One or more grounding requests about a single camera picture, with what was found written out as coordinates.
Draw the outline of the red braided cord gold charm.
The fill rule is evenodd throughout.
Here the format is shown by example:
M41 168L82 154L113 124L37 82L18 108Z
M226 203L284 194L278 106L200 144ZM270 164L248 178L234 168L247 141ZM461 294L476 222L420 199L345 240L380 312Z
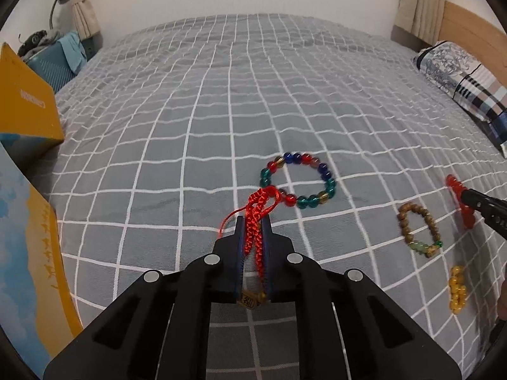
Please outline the red braided cord gold charm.
M244 212L245 237L243 254L247 257L253 251L253 259L262 290L258 293L243 289L241 291L238 303L249 310L263 305L267 302L267 283L266 283L266 265L264 255L266 254L265 244L263 243L263 231L261 221L267 217L280 202L283 201L280 190L273 185L260 188L251 194L245 206L229 213L222 221L217 237L221 238L223 230L228 221L240 212Z

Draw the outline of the blue white patterned pillow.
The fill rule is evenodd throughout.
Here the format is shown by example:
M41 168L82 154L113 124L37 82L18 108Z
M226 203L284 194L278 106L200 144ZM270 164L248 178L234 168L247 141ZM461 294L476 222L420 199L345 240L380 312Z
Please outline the blue white patterned pillow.
M506 155L506 86L481 61L449 40L422 50L413 62Z

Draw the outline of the grey checked bed sheet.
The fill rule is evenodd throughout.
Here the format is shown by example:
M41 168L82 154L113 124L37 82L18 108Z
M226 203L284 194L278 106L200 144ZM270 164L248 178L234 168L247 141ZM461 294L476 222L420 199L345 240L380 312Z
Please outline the grey checked bed sheet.
M506 243L464 227L445 179L506 196L506 161L403 46L280 14L190 18L100 50L56 96L65 139L29 178L52 204L91 323L142 272L209 252L287 153L328 164L318 208L273 229L325 269L362 270L458 364L485 352Z

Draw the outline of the wooden headboard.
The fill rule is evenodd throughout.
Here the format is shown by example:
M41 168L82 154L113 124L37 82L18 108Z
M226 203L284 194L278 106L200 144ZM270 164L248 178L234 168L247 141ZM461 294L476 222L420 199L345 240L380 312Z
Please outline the wooden headboard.
M473 12L446 1L438 39L449 40L461 46L506 86L507 38L494 25Z

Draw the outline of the blue yellow cardboard shoe box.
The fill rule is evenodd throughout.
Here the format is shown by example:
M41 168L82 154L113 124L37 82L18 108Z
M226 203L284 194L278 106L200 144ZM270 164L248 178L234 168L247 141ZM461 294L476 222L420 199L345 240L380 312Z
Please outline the blue yellow cardboard shoe box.
M1 46L1 339L35 378L82 331L51 204L23 167L64 140L52 88Z

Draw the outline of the beige right curtain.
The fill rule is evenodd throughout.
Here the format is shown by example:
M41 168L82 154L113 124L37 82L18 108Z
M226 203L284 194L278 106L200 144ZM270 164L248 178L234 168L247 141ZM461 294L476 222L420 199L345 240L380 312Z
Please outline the beige right curtain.
M444 0L400 0L395 26L433 45L437 42Z

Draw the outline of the beige curtain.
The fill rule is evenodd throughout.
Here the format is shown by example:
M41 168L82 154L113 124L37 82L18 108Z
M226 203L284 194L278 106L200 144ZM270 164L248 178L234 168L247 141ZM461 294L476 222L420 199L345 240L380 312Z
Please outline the beige curtain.
M73 22L80 40L86 40L100 32L91 0L70 0Z
M444 0L400 0L395 26L433 45L437 42Z

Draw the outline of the light blue cloth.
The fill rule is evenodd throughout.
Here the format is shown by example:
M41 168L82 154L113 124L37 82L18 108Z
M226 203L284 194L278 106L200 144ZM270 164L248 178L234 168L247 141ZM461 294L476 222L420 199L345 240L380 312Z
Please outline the light blue cloth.
M86 51L76 31L71 31L58 40L67 64L74 75L78 75L87 64Z

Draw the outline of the teal suitcase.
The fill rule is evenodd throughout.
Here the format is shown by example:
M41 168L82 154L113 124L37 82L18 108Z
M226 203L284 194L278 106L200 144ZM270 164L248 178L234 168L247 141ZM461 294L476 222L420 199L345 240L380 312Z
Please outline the teal suitcase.
M46 46L27 61L28 67L47 82L54 93L73 80L74 75L69 68L61 45L56 42Z

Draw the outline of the beige left curtain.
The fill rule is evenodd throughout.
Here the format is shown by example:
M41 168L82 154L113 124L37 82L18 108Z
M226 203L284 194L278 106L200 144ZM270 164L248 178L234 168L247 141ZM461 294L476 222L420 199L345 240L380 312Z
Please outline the beige left curtain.
M73 22L80 40L86 40L100 32L91 0L70 0Z

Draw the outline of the black headphones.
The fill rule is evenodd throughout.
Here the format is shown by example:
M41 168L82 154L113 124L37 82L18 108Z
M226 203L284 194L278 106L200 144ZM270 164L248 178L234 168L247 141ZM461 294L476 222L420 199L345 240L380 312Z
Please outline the black headphones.
M18 49L17 55L22 58L33 53L35 49L46 46L50 42L50 36L46 30L40 30L30 35Z

